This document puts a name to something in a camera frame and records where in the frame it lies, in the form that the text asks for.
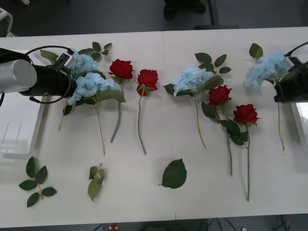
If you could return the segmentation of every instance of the green stem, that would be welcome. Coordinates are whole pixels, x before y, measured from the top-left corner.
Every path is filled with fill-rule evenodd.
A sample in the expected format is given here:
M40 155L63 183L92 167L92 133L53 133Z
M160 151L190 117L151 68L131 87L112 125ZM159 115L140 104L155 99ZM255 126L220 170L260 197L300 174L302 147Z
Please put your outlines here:
M221 110L224 114L224 116L226 117L227 120L229 120L229 118L227 117L227 115L225 114L225 111L223 110L223 106L221 106ZM225 128L226 131L226 138L227 138L227 145L228 145L228 150L229 150L229 161L230 161L230 175L233 175L233 167L232 167L232 153L231 153L231 148L230 148L230 139L229 139L229 135L228 135L228 129Z
M279 132L280 142L281 142L281 145L282 145L283 154L285 154L284 143L283 143L281 131L280 131L280 107L279 107L279 103L277 103L277 105L278 105L278 132Z
M97 112L98 122L99 122L99 124L100 124L101 138L102 138L102 143L103 143L103 153L104 153L104 155L105 155L105 145L104 145L104 140L103 140L103 133L102 133L102 126L101 126L100 114L98 113L98 107L96 107L96 112Z
M247 147L247 201L250 199L250 155L249 155L249 148L250 148L250 137L248 133L248 147Z
M202 135L201 135L200 126L199 126L198 103L197 103L197 100L195 100L194 102L195 102L195 105L196 105L197 125L198 125L199 136L200 136L200 138L201 138L201 141L202 141L203 146L204 146L204 147L205 147L205 149L206 149L206 145L205 145L205 143L204 143L204 141L203 141L203 138L202 138Z
M140 135L140 114L141 114L141 99L143 97L143 94L144 94L144 91L145 91L145 88L142 90L142 94L141 94L141 97L139 99L139 113L138 113L138 135L139 135L139 140L140 140L140 143L141 143L141 146L142 146L142 149L143 149L143 152L144 154L146 154L146 151L145 151L145 148L144 148L144 145L143 145L143 142L142 142L142 139L141 139L141 135Z
M122 85L123 85L123 81L122 79L120 80L120 87L121 87L121 91L122 91L122 94L124 94L123 92L123 88L122 88ZM112 143L112 141L114 141L114 138L116 136L116 133L117 131L119 130L119 127L120 127L120 123L121 123L121 116L122 116L122 112L121 112L121 103L118 103L118 119L117 119L117 124L116 124L116 128L115 128L115 131L114 131L114 134L112 135L112 138L111 138L111 141L110 143Z

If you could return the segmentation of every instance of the white tray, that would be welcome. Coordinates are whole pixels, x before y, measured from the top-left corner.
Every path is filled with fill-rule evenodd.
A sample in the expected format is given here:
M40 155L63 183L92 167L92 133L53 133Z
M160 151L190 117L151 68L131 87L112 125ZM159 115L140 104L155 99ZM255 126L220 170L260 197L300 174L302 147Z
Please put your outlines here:
M35 64L44 65L35 56L31 59ZM46 97L36 99L45 101ZM43 104L32 102L29 97L18 93L5 94L0 107L0 157L28 159L32 155L43 110Z

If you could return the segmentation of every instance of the black cable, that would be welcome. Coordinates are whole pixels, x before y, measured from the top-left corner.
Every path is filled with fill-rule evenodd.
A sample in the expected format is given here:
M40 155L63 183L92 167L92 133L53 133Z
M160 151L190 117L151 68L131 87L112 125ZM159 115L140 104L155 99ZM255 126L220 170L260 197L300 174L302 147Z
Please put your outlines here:
M233 228L233 230L236 231L236 228L232 225L232 223L228 219L226 219L226 218L224 218L224 219L229 223L229 225Z
M95 230L93 230L93 231L97 231L98 230L98 228L99 227L101 227L103 224L100 224L98 227L96 227L96 229Z
M50 45L50 46L37 47L37 48L35 48L35 49L33 49L33 50L28 51L28 52L26 53L26 55L29 55L29 54L32 53L32 52L35 52L35 51L38 51L38 50L41 50L41 49L44 49L44 48L62 48L62 49L66 49L70 55L74 54L74 52L72 51L72 49L70 49L70 48L68 48L68 47Z

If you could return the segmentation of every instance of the red rose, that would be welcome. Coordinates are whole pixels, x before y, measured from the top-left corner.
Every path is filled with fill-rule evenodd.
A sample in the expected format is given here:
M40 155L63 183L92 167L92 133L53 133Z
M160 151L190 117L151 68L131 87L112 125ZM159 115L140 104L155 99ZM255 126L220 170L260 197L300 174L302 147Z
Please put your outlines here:
M139 85L137 86L137 92L139 95L142 94L143 89L140 89L142 85L144 84L150 91L157 90L156 83L158 81L158 75L157 71L152 71L152 70L141 70L140 75L138 75L138 83Z
M218 88L211 89L209 92L209 103L208 105L210 106L217 106L220 105L227 100L230 100L229 94L230 94L231 89L227 88L227 85L225 86L219 86Z
M131 79L133 78L132 71L133 66L130 65L131 61L121 61L119 59L112 62L112 65L110 66L109 74L115 75L116 77L120 78L127 78Z
M233 111L233 113L235 115L234 121L237 123L247 124L250 122L254 124L259 119L257 118L256 109L252 104L236 106L236 111Z

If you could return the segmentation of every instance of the artificial flower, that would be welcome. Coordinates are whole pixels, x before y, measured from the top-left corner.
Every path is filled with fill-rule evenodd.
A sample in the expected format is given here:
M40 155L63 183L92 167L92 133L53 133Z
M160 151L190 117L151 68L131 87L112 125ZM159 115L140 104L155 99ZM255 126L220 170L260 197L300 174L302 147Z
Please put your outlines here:
M197 66L190 65L179 76L172 79L171 83L174 85L173 95L176 96L179 91L197 93L201 86L213 76L213 72L207 72L205 69L198 71Z
M150 91L157 90L156 83L158 81L157 71L153 70L141 70L140 75L137 78L138 86L137 92L140 96L147 96Z
M259 58L257 64L253 66L246 76L245 85L253 84L259 90L265 79L280 78L288 73L287 64L284 62L283 52L264 55Z
M256 123L259 119L257 118L256 109L252 104L236 106L236 111L233 111L235 118L234 121L236 123Z
M218 106L223 104L224 102L231 100L229 98L231 89L227 88L227 85L225 86L219 86L217 88L213 88L209 91L209 103L210 106Z
M110 66L110 71L109 74L115 75L116 77L119 78L127 78L127 79L132 79L132 71L133 71L133 66L130 65L131 61L121 61L119 59L115 60L112 62L112 65Z

